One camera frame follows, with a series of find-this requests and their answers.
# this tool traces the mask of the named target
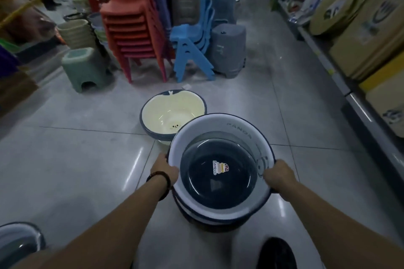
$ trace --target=store aisle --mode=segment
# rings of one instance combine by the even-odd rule
[[[0,120],[0,224],[31,221],[50,245],[67,244],[144,183],[166,147],[139,124],[143,104],[184,85],[208,112],[254,124],[297,178],[346,214],[402,244],[401,206],[342,115],[343,96],[304,42],[297,42],[268,0],[240,0],[247,27],[246,67],[235,79],[206,81],[190,68],[184,82],[161,82],[154,61],[115,73],[110,87],[76,93],[66,75],[44,85]],[[322,263],[289,203],[272,195],[239,230],[209,234],[160,202],[137,254],[139,268],[253,268],[263,241],[291,246],[299,269]]]

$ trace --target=stack of buckets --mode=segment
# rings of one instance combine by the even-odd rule
[[[104,24],[102,22],[101,14],[99,12],[93,13],[87,17],[88,21],[91,23],[91,26],[94,29],[95,36],[98,38],[100,43],[105,47],[111,61],[117,68],[121,68],[117,58],[112,53],[111,49],[108,47],[108,39],[105,34]]]

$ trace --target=stack of blue chairs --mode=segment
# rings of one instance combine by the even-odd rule
[[[199,22],[196,25],[175,26],[170,34],[170,41],[176,49],[174,71],[178,83],[182,81],[187,61],[190,59],[198,65],[209,80],[215,79],[213,66],[204,55],[209,47],[215,10],[212,8],[211,0],[200,0],[199,8]]]

